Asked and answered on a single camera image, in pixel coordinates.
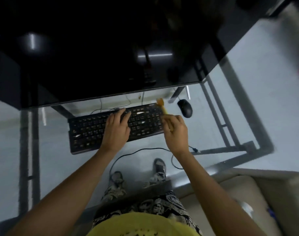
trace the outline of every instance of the hand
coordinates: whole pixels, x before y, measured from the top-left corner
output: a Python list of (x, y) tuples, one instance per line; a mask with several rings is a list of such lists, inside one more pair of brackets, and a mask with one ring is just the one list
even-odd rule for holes
[(128, 141), (130, 135), (128, 120), (131, 116), (131, 112), (128, 112), (120, 123), (120, 118), (124, 111), (125, 108), (120, 109), (115, 114), (112, 113), (109, 115), (100, 149), (117, 154)]
[[(163, 115), (161, 118), (164, 128), (165, 140), (169, 150), (175, 157), (180, 157), (181, 155), (188, 153), (188, 129), (186, 124), (184, 123), (183, 118), (181, 116), (174, 115)], [(167, 119), (173, 125), (173, 131), (170, 131), (170, 128), (166, 121)]]

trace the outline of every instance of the yellow shirt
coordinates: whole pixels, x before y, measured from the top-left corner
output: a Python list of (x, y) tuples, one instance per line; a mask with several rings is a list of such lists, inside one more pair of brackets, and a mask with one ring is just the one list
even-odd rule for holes
[(87, 236), (199, 236), (191, 227), (146, 213), (128, 213), (114, 216), (94, 227)]

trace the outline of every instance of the computer keyboard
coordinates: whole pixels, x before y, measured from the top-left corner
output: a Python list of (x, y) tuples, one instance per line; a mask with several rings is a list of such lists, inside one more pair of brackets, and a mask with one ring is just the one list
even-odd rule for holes
[[(163, 112), (155, 103), (127, 108), (121, 119), (129, 111), (131, 132), (128, 142), (163, 133), (160, 118)], [(99, 149), (108, 116), (115, 112), (117, 110), (68, 119), (71, 153), (75, 155)]]

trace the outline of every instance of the gray floor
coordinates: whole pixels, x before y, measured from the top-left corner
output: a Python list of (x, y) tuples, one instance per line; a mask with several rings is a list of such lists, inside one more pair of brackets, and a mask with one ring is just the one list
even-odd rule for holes
[[(295, 10), (291, 9), (293, 8), (289, 7), (289, 11), (282, 14), (278, 20), (259, 21), (228, 55), (276, 147), (274, 154), (244, 164), (242, 168), (299, 171), (299, 21), (296, 21)], [(254, 140), (220, 69), (215, 68), (210, 76), (240, 142)], [(166, 89), (146, 92), (144, 104), (154, 102), (157, 97), (167, 99), (173, 91)], [(190, 86), (190, 91), (192, 96), (190, 103), (194, 108), (194, 114), (191, 119), (186, 119), (189, 144), (199, 150), (223, 147), (222, 138), (201, 87)], [(131, 106), (140, 105), (139, 95), (141, 94), (128, 95), (132, 101)], [(185, 92), (181, 98), (187, 98)], [(102, 99), (102, 103), (103, 108), (108, 108), (127, 104), (128, 101), (125, 96), (116, 96)], [(65, 107), (77, 116), (86, 115), (100, 108), (100, 101), (66, 104)], [(169, 113), (180, 114), (176, 102), (167, 104), (166, 107)], [(93, 154), (88, 152), (71, 155), (66, 119), (51, 108), (46, 108), (46, 115), (47, 126), (44, 126), (39, 112), (41, 197)], [(163, 135), (129, 142), (116, 158), (144, 147), (165, 148)], [(198, 157), (198, 161), (206, 167), (236, 155), (237, 153), (201, 156)], [(117, 162), (114, 170), (122, 171), (128, 182), (128, 190), (137, 190), (141, 182), (149, 177), (152, 162), (156, 157), (165, 160), (167, 176), (176, 178), (176, 184), (182, 185), (188, 182), (185, 173), (171, 165), (171, 154), (162, 150), (142, 151), (123, 158)], [(87, 207), (98, 204), (108, 184), (110, 166), (105, 170)], [(18, 168), (19, 112), (0, 102), (0, 221), (17, 216)]]

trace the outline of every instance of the black mouse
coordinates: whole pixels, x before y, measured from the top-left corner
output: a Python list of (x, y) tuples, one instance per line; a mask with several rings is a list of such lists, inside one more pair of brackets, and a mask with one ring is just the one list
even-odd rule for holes
[(193, 110), (192, 110), (191, 104), (187, 100), (181, 99), (178, 102), (178, 106), (180, 107), (182, 115), (185, 118), (191, 118), (192, 117)]

